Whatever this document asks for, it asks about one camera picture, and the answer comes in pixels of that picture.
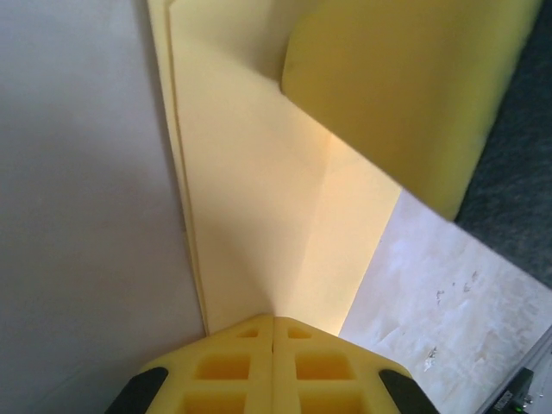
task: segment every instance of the grey wall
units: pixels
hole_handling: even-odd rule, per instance
[[[0,4],[0,412],[103,412],[203,334],[145,3]]]

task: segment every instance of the dust specks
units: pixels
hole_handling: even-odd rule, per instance
[[[426,372],[428,369],[433,367],[435,364],[435,359],[437,357],[437,347],[433,347],[428,353],[428,357],[425,359],[423,371]]]
[[[445,293],[445,291],[437,291],[437,294],[435,295],[437,305],[441,304],[441,296]]]

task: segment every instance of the yellow foam corner piece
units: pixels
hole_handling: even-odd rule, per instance
[[[208,334],[262,313],[337,334],[400,193],[279,89],[318,3],[148,0]]]
[[[255,317],[147,364],[168,375],[147,414],[397,413],[393,361],[304,323]]]
[[[300,108],[453,219],[541,0],[327,0],[292,33]]]

